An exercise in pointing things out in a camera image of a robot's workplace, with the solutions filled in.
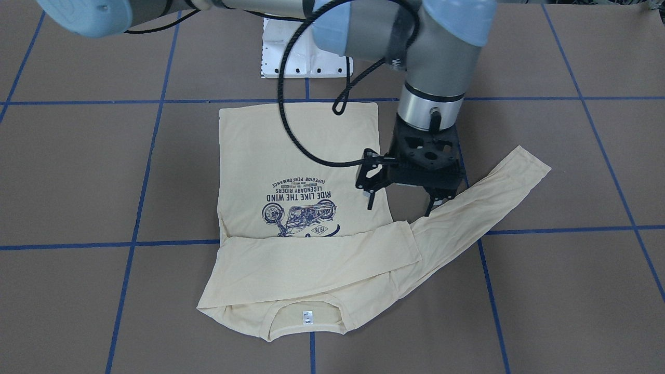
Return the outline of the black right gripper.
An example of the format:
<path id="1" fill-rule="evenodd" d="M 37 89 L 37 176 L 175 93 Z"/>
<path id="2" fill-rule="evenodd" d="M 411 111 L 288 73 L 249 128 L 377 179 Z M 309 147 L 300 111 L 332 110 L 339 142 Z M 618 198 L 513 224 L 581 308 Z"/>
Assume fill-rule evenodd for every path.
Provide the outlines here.
<path id="1" fill-rule="evenodd" d="M 367 192 L 372 210 L 378 190 L 388 185 L 415 185 L 429 194 L 425 216 L 458 194 L 466 175 L 459 161 L 458 137 L 453 127 L 439 132 L 420 130 L 396 117 L 389 151 L 365 149 L 355 186 Z"/>

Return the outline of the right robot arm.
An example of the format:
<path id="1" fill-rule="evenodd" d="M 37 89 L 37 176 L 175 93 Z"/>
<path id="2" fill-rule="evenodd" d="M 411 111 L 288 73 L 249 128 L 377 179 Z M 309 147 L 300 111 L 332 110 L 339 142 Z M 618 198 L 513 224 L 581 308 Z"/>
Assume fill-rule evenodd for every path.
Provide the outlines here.
<path id="1" fill-rule="evenodd" d="M 299 21 L 277 69 L 276 99 L 281 123 L 292 143 L 314 163 L 358 166 L 356 188 L 373 201 L 392 184 L 418 185 L 429 194 L 429 216 L 455 198 L 465 170 L 452 126 L 472 80 L 496 14 L 495 1 L 40 1 L 63 28 L 90 38 L 136 35 L 135 26 L 188 10 L 212 7 L 244 10 L 264 18 Z M 346 109 L 351 89 L 382 65 L 405 71 L 389 151 L 365 149 L 363 158 L 326 161 L 293 135 L 284 104 L 287 59 L 297 40 L 313 27 L 319 49 L 347 58 L 374 60 L 355 79 L 347 79 L 333 112 Z"/>

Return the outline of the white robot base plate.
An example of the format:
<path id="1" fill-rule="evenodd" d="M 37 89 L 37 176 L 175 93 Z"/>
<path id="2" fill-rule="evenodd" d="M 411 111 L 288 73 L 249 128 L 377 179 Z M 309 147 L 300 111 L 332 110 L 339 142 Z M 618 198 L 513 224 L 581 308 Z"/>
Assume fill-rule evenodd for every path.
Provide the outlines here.
<path id="1" fill-rule="evenodd" d="M 261 77 L 278 78 L 287 43 L 300 24 L 297 21 L 263 19 Z M 346 58 L 319 49 L 310 28 L 304 31 L 290 51 L 284 73 L 285 78 L 344 78 L 346 75 Z"/>

